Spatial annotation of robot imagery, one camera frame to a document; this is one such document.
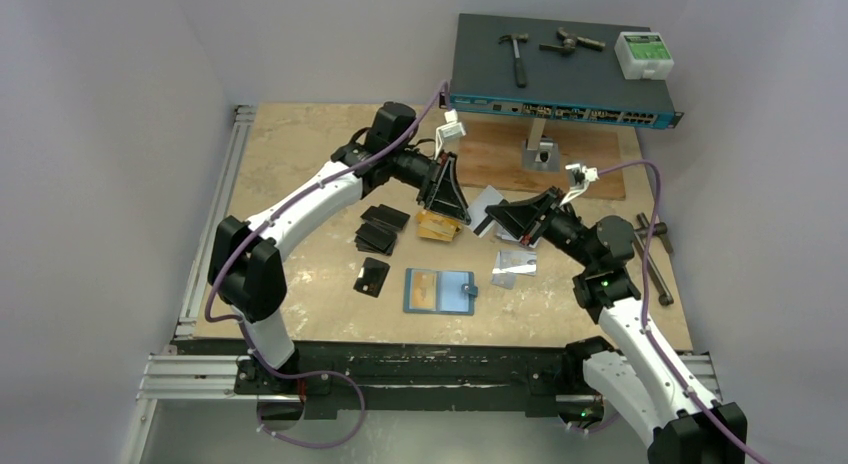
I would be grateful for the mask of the silver VIP credit card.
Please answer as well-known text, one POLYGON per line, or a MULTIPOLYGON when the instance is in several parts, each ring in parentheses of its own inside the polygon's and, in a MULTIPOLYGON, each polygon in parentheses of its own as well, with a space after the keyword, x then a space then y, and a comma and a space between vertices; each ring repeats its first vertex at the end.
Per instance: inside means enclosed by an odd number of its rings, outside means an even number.
POLYGON ((488 214, 487 208, 505 202, 505 197, 497 189, 487 186, 470 204, 468 212, 471 222, 468 224, 468 228, 476 237, 484 237, 495 225, 495 221, 488 214))

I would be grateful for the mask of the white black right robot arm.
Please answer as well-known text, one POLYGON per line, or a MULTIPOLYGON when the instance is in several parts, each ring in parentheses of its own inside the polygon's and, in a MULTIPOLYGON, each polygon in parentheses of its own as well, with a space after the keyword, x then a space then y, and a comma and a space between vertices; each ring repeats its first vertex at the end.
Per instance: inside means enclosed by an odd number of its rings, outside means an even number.
POLYGON ((557 188, 501 201, 486 215, 523 243, 540 239, 582 265, 578 305, 615 344, 564 360, 561 376, 576 391, 599 392, 638 434, 651 463, 743 463, 747 418, 692 372, 654 323, 647 295, 631 278, 636 236, 627 220, 605 216, 587 226, 557 188))

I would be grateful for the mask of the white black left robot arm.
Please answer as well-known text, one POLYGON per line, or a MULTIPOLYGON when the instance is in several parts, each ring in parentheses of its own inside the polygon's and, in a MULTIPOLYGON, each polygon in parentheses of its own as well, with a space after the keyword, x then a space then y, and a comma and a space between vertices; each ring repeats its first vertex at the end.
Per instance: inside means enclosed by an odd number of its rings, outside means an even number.
POLYGON ((287 392, 297 383, 298 353, 281 316, 288 291, 284 262, 313 231, 391 179, 417 189, 423 209, 470 223, 457 157, 443 148, 445 141, 465 136, 464 125, 456 111, 446 111, 436 130, 435 153, 427 156, 411 142, 421 121, 405 104, 383 104, 372 124, 336 149, 297 190, 246 220, 228 216, 218 224, 210 296, 231 307, 262 362, 259 379, 272 392, 287 392))

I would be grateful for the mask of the blue leather card holder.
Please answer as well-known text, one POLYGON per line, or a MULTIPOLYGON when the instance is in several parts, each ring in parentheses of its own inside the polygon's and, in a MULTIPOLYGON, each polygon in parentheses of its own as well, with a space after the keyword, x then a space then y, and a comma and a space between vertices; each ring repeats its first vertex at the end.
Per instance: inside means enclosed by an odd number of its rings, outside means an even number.
POLYGON ((408 268, 405 271, 403 311, 412 314, 437 315, 473 315, 479 295, 474 274, 470 271, 439 271, 420 268, 408 268), (435 311, 412 310, 409 307, 411 274, 414 271, 434 271, 438 273, 437 308, 435 311))

